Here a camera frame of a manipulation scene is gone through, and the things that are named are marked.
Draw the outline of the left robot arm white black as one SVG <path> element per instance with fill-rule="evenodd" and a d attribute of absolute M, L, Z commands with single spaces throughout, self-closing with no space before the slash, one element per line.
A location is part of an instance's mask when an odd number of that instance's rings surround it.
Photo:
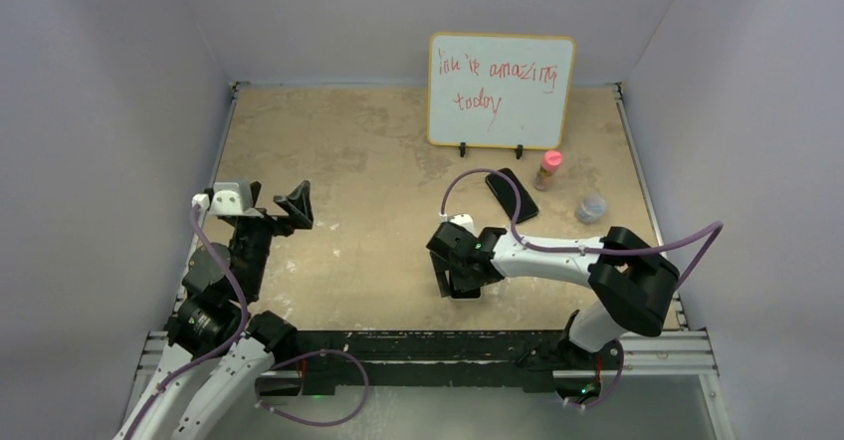
<path fill-rule="evenodd" d="M 282 214 L 256 201 L 258 181 L 216 182 L 193 196 L 189 220 L 199 241 L 168 319 L 160 361 L 118 439 L 204 439 L 269 367 L 296 359 L 297 330 L 269 312 L 251 316 L 274 238 L 314 226 L 311 185 L 277 195 Z"/>

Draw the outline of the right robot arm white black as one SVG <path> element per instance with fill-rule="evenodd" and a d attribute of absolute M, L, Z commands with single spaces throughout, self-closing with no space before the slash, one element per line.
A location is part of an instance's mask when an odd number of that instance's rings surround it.
<path fill-rule="evenodd" d="M 426 248 L 440 293 L 474 293 L 507 279 L 536 278 L 588 288 L 589 308 L 572 315 L 558 344 L 561 359 L 581 367 L 623 334 L 658 337 L 680 284 L 678 268 L 627 228 L 574 240 L 520 236 L 486 227 L 474 233 L 442 222 Z"/>

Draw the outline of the black phone without case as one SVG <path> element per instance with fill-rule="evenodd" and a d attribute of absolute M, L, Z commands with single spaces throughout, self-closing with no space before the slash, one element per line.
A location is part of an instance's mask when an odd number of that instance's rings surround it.
<path fill-rule="evenodd" d="M 507 167 L 499 169 L 498 173 L 499 175 L 487 174 L 485 182 L 506 213 L 507 219 L 513 219 L 516 213 L 517 199 L 520 200 L 520 210 L 516 223 L 520 224 L 535 218 L 539 209 L 515 173 Z"/>

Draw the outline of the pink capped small bottle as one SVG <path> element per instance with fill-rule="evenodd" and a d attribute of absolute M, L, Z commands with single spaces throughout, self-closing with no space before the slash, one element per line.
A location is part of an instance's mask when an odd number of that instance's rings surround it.
<path fill-rule="evenodd" d="M 563 155 L 557 150 L 546 151 L 540 161 L 539 168 L 533 179 L 533 187 L 544 191 L 551 183 L 551 179 L 562 165 Z"/>

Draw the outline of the clear round lid container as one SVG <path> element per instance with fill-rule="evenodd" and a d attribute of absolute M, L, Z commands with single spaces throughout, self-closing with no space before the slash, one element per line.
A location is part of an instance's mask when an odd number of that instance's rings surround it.
<path fill-rule="evenodd" d="M 582 224 L 590 225 L 598 222 L 606 213 L 607 202 L 598 193 L 586 194 L 575 208 L 575 218 Z"/>

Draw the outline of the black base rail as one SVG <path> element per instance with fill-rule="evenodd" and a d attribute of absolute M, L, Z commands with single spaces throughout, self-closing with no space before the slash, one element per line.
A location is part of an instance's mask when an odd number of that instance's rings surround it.
<path fill-rule="evenodd" d="M 304 395 L 340 386 L 518 388 L 593 398 L 622 346 L 592 353 L 561 330 L 298 330 L 275 347 L 271 379 Z"/>

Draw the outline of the white board yellow frame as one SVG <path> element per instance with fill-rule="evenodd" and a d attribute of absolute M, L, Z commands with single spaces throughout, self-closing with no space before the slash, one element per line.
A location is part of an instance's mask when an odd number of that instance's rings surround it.
<path fill-rule="evenodd" d="M 558 147 L 576 44 L 570 37 L 434 34 L 429 44 L 427 139 L 433 145 Z"/>

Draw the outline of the aluminium frame rail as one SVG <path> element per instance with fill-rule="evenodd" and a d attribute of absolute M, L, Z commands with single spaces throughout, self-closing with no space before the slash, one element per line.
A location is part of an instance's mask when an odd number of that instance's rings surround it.
<path fill-rule="evenodd" d="M 722 400 L 719 369 L 709 336 L 704 331 L 669 330 L 659 337 L 625 334 L 624 377 L 695 376 L 701 383 L 706 411 L 717 439 L 736 434 Z M 123 421 L 128 422 L 150 383 L 166 345 L 165 332 L 151 331 L 144 342 Z"/>

